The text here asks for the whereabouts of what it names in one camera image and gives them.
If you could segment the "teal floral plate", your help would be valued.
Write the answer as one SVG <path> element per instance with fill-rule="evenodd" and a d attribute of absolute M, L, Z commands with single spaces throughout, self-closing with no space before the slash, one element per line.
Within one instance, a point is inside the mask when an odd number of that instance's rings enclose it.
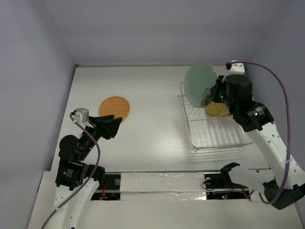
<path fill-rule="evenodd" d="M 184 79 L 184 94 L 193 107 L 202 108 L 202 94 L 215 85 L 216 73 L 207 62 L 192 65 Z"/>

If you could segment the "orange wicker plate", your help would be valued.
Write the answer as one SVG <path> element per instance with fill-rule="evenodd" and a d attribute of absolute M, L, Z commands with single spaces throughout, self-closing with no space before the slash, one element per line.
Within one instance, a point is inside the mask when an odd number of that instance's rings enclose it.
<path fill-rule="evenodd" d="M 125 119 L 130 113 L 131 107 L 127 99 L 121 96 L 112 96 L 105 99 L 99 107 L 99 115 L 114 115 L 115 118 Z"/>

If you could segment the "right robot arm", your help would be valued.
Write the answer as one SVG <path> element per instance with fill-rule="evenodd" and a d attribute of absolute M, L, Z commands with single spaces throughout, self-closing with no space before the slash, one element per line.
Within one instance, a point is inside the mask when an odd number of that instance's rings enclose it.
<path fill-rule="evenodd" d="M 245 75 L 219 76 L 214 86 L 205 89 L 202 104 L 223 103 L 233 119 L 255 142 L 273 175 L 264 177 L 232 162 L 220 170 L 217 181 L 224 187 L 240 184 L 259 193 L 260 199 L 282 210 L 305 195 L 305 172 L 291 156 L 281 139 L 268 108 L 256 102 L 252 81 Z"/>

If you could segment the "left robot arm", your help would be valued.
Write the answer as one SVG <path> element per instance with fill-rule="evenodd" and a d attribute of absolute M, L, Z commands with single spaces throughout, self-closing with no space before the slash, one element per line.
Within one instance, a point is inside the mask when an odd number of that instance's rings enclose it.
<path fill-rule="evenodd" d="M 100 138 L 110 140 L 116 136 L 122 118 L 91 117 L 82 115 L 79 109 L 70 118 L 83 132 L 80 137 L 67 135 L 59 143 L 55 197 L 49 221 L 44 223 L 46 229 L 77 229 L 92 199 L 119 198 L 116 194 L 106 194 L 105 190 L 119 190 L 121 176 L 107 175 L 98 162 L 88 165 L 84 160 L 94 147 L 99 147 Z"/>

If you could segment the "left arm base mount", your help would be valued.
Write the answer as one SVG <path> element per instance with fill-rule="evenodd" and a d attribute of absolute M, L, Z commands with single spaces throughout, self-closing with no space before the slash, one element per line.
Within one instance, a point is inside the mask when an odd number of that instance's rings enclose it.
<path fill-rule="evenodd" d="M 120 200 L 121 173 L 106 173 L 103 186 L 97 188 L 91 200 L 112 201 Z"/>

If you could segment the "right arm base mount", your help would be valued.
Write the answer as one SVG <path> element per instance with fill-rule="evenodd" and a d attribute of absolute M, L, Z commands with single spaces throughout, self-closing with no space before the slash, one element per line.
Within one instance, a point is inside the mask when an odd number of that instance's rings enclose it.
<path fill-rule="evenodd" d="M 248 187 L 233 183 L 229 172 L 240 164 L 233 162 L 225 165 L 219 173 L 207 173 L 201 188 L 206 191 L 208 200 L 250 199 L 252 192 Z"/>

